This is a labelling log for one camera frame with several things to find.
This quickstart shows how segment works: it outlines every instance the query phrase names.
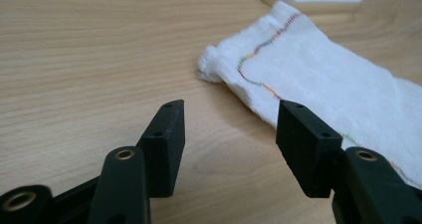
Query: table surface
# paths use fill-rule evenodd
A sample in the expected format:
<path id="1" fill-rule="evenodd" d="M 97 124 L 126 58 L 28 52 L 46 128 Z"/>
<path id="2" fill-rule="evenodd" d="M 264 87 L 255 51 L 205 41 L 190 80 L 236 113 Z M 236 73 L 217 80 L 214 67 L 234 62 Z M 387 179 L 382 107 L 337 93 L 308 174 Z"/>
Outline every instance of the table surface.
<path id="1" fill-rule="evenodd" d="M 270 7 L 260 0 L 0 0 L 0 193 L 60 194 L 135 145 L 162 104 L 184 99 L 186 145 L 174 196 L 152 223 L 333 223 L 307 199 L 275 130 L 223 84 L 197 79 L 209 44 Z M 335 42 L 422 84 L 422 0 L 364 0 L 308 14 Z"/>

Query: white cloth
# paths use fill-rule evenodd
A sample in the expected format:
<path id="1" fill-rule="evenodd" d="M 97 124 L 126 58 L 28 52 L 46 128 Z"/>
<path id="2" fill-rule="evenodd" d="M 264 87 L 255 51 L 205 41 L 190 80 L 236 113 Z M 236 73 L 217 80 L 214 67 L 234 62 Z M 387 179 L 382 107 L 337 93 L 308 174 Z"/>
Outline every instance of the white cloth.
<path id="1" fill-rule="evenodd" d="M 422 189 L 422 88 L 330 41 L 297 9 L 278 2 L 252 26 L 207 47 L 199 77 L 225 82 L 273 127 L 279 99 L 303 104 L 343 136 L 343 148 L 381 153 Z"/>

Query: light wood grain surface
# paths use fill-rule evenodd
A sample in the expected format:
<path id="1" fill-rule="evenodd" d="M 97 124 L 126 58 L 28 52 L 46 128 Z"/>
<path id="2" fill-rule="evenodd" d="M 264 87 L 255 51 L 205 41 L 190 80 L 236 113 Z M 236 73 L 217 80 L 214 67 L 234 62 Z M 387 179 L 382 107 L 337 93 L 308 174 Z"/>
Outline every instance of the light wood grain surface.
<path id="1" fill-rule="evenodd" d="M 260 0 L 0 0 L 0 193 L 60 194 L 135 145 L 158 108 L 185 100 L 186 145 L 174 196 L 153 223 L 333 223 L 307 199 L 275 130 L 196 61 L 270 8 Z M 422 0 L 364 0 L 311 13 L 335 42 L 422 84 Z"/>

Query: folded towel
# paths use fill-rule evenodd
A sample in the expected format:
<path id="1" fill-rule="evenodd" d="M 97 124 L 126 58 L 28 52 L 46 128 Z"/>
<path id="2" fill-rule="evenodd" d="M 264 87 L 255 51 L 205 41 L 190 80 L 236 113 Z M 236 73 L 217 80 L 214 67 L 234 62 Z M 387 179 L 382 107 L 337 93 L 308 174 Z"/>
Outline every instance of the folded towel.
<path id="1" fill-rule="evenodd" d="M 297 9 L 276 3 L 252 26 L 207 47 L 199 70 L 273 127 L 280 99 L 307 106 L 342 135 L 343 148 L 381 153 L 422 189 L 422 88 L 332 42 Z"/>

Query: wooden table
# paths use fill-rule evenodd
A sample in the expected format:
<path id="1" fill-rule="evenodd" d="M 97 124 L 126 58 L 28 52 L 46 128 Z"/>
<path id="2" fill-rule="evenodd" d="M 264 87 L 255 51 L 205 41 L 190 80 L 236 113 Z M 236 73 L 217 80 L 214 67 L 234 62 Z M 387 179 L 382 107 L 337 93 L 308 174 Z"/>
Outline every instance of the wooden table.
<path id="1" fill-rule="evenodd" d="M 307 199 L 275 130 L 197 59 L 270 8 L 260 0 L 0 0 L 0 193 L 60 194 L 134 145 L 158 108 L 185 100 L 186 145 L 174 196 L 153 223 L 333 223 Z M 310 17 L 335 42 L 422 84 L 422 0 L 364 0 Z"/>

